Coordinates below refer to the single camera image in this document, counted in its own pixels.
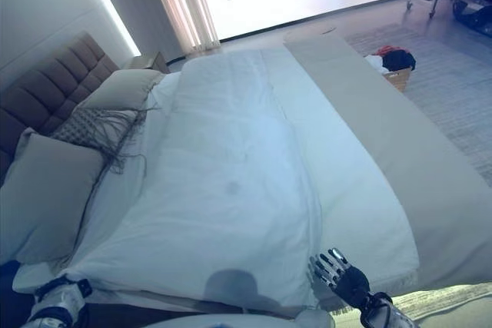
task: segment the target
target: curtain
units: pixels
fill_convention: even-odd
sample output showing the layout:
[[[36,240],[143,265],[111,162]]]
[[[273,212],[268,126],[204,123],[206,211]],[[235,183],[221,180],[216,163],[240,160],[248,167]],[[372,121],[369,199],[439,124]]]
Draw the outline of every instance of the curtain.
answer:
[[[162,0],[162,4],[185,54],[220,45],[206,0]]]

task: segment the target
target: dark clothing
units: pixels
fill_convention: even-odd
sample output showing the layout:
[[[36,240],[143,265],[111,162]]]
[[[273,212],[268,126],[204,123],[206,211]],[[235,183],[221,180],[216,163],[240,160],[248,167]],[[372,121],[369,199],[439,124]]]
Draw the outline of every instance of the dark clothing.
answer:
[[[409,67],[412,67],[413,71],[415,64],[414,56],[405,50],[390,51],[383,57],[383,67],[390,71],[400,71]]]

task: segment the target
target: robotic hand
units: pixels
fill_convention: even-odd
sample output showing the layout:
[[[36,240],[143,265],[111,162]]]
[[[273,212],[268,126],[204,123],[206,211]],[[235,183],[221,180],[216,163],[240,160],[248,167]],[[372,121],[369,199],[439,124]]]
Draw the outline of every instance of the robotic hand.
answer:
[[[350,265],[337,249],[328,256],[311,258],[311,270],[327,287],[350,306],[361,311],[361,323],[366,328],[418,328],[393,305],[383,292],[370,294],[369,281],[356,267]]]
[[[87,280],[59,277],[35,292],[36,304],[22,328],[70,328],[85,312],[85,298],[92,293]]]

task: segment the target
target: tufted headboard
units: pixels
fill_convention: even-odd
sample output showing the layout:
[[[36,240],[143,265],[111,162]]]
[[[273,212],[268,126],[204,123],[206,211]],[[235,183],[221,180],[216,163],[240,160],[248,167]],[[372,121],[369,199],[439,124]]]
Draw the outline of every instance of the tufted headboard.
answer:
[[[58,49],[0,94],[0,185],[21,133],[50,134],[118,66],[87,32]]]

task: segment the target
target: wicker basket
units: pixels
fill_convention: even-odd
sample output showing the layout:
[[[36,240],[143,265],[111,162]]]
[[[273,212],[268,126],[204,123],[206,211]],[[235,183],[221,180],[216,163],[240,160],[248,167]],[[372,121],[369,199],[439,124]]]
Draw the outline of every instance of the wicker basket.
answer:
[[[408,78],[410,78],[410,73],[412,68],[401,69],[400,71],[393,71],[383,75],[391,84],[398,90],[403,92],[407,86]]]

